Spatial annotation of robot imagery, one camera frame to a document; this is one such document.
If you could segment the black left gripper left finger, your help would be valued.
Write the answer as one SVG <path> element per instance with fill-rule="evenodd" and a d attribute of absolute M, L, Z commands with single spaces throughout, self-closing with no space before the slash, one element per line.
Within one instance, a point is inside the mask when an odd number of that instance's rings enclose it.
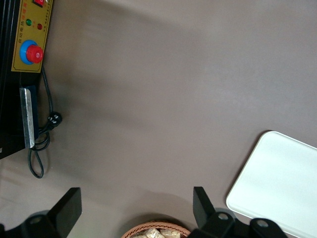
<path fill-rule="evenodd" d="M 66 238 L 81 214 L 81 188 L 72 187 L 51 210 L 33 214 L 10 230 L 6 230 L 1 224 L 0 236 L 2 238 Z"/>

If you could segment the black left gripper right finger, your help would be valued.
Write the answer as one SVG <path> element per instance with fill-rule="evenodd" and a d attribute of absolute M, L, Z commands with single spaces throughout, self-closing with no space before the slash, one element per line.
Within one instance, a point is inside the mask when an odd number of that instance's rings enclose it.
<path fill-rule="evenodd" d="M 197 228 L 190 238 L 285 238 L 287 235 L 272 220 L 254 218 L 249 224 L 239 221 L 229 210 L 216 210 L 201 186 L 193 188 L 193 214 Z"/>

